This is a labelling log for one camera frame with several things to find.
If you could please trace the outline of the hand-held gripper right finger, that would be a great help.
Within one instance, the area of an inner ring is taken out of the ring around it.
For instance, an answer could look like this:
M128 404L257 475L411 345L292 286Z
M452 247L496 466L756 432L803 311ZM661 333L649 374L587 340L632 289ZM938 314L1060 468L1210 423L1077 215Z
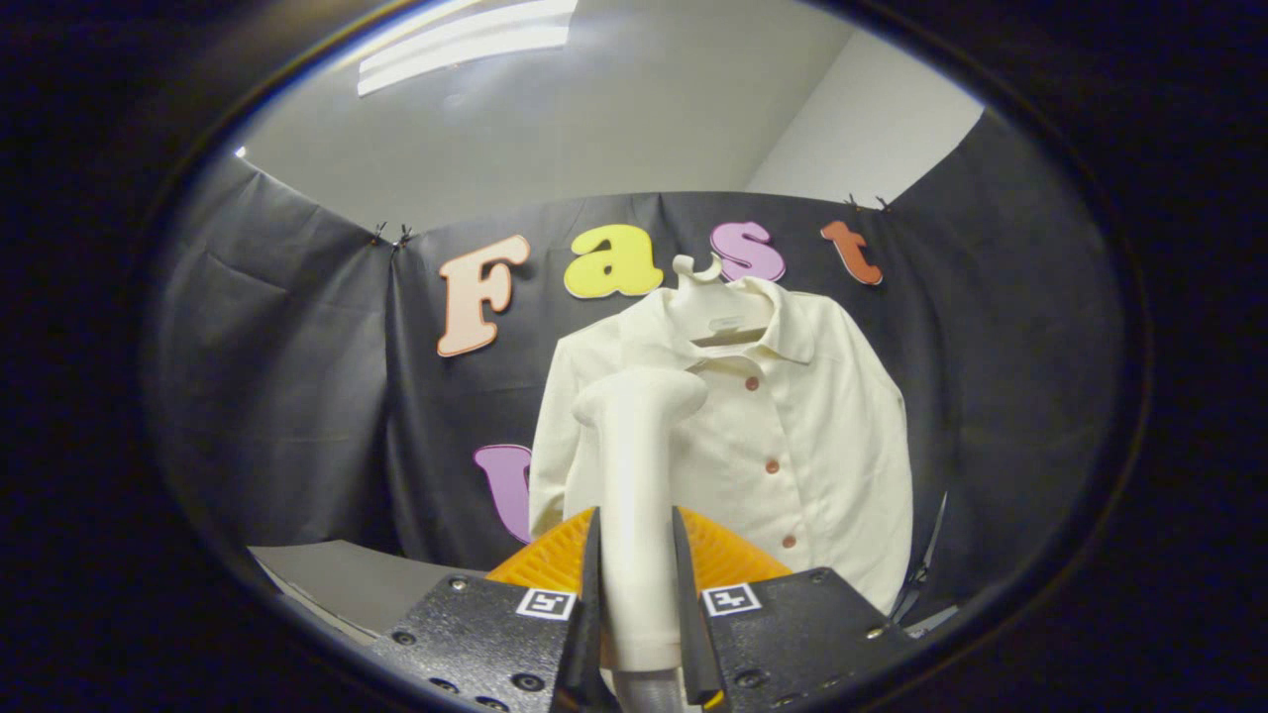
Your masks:
M841 712L913 639L833 568L792 572L706 516L672 514L689 703L706 712Z

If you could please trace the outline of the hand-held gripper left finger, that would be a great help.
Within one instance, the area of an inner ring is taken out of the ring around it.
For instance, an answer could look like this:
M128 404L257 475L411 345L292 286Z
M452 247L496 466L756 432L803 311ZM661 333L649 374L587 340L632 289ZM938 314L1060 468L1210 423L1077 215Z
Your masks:
M484 576L449 572L372 644L448 712L598 712L598 513L585 510Z

